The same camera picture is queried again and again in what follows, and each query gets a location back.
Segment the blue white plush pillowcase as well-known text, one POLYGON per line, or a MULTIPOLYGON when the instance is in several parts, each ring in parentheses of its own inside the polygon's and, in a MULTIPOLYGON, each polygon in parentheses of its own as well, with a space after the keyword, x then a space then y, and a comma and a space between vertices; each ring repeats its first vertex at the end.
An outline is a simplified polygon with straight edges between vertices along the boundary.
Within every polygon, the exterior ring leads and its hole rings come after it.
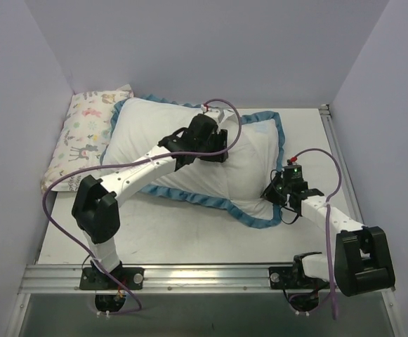
MULTIPOLYGON (((110 144, 101 163, 125 164, 143 157, 165 136, 190 125, 201 112, 198 105, 179 105, 149 95, 114 105, 110 144)), ((256 229, 279 225, 278 206, 262 198, 270 174, 281 170, 285 135, 277 112, 262 111, 237 118, 227 112, 221 127, 233 148, 223 163, 197 159, 141 188, 156 197, 222 209, 256 229)))

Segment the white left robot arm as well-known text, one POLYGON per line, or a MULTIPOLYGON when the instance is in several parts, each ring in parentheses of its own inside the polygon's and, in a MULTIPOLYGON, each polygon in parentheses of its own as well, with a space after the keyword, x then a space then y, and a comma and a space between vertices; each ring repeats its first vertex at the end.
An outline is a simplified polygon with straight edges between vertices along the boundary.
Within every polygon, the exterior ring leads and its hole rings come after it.
POLYGON ((223 162, 228 153, 228 131, 220 128, 222 110, 197 114, 188 127, 162 138, 139 160, 144 164, 95 179, 86 176, 75 197, 72 216, 84 233, 98 269, 96 281, 106 289, 121 280, 114 236, 120 228, 119 207, 135 193, 162 176, 193 163, 193 152, 203 152, 202 159, 223 162))

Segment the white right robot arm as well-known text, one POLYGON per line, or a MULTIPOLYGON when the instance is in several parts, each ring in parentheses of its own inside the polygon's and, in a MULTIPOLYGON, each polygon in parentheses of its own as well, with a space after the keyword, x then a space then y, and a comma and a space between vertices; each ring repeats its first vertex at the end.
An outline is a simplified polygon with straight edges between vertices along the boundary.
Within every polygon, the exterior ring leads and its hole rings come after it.
POLYGON ((262 197, 293 211, 324 231, 325 252, 294 257, 286 280, 299 287, 333 282, 345 296, 393 288, 395 272, 388 240, 378 226, 367 227, 332 206, 317 188, 309 188, 300 165, 272 175, 262 197))

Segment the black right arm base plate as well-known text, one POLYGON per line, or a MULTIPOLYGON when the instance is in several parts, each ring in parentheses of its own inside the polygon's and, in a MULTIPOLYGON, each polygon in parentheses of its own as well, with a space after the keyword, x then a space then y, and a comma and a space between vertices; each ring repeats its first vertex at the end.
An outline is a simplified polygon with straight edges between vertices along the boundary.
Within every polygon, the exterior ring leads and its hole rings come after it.
POLYGON ((328 287, 322 279, 298 275, 290 266, 268 268, 269 285, 274 290, 322 290, 328 287))

